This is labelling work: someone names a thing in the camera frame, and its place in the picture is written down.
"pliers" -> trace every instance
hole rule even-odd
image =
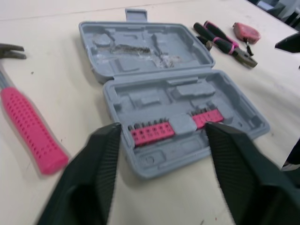
[[[196,22],[194,30],[214,43],[222,52],[232,55],[238,62],[247,67],[254,68],[257,62],[249,55],[249,53],[240,49],[239,44],[231,40],[220,28],[206,21],[204,26]]]
[[[0,59],[13,58],[13,59],[26,59],[26,55],[20,52],[24,52],[24,48],[19,45],[0,44]]]

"pliers jaw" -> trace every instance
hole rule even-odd
[[[19,45],[10,45],[10,44],[0,44],[0,59],[3,58],[13,58],[13,59],[26,59],[26,55],[24,53],[16,52],[21,51],[24,52],[24,48]]]
[[[257,65],[257,62],[245,51],[241,50],[240,48],[235,48],[232,56],[240,63],[254,68]]]

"wooden table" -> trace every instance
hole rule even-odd
[[[0,9],[2,43],[23,45],[27,60],[1,60],[11,81],[40,110],[71,156],[90,133],[110,124],[102,85],[96,82],[79,36],[81,21],[125,21],[124,7],[148,11],[150,22],[210,20],[234,37],[232,25],[258,29],[252,50],[257,67],[247,69],[233,57],[211,50],[215,69],[225,71],[264,114],[271,131],[255,140],[281,166],[300,136],[300,57],[274,49],[295,33],[284,23],[242,0],[54,0],[4,3]],[[0,111],[0,222],[31,225],[39,218],[61,173],[40,178],[27,149]],[[210,157],[158,179],[138,180],[120,153],[112,225],[231,225]]]

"gray plastic tool case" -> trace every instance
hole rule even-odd
[[[254,139],[270,129],[233,81],[183,25],[147,22],[147,11],[126,9],[127,22],[82,22],[79,30],[108,112],[122,124],[127,161],[149,179],[210,154],[204,129],[189,116],[217,108],[223,123]],[[167,118],[175,136],[135,148],[128,126]]]

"pink hammer handle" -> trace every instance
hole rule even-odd
[[[52,174],[68,164],[68,156],[51,136],[39,115],[16,88],[0,93],[2,104],[14,126],[28,145],[42,174]]]

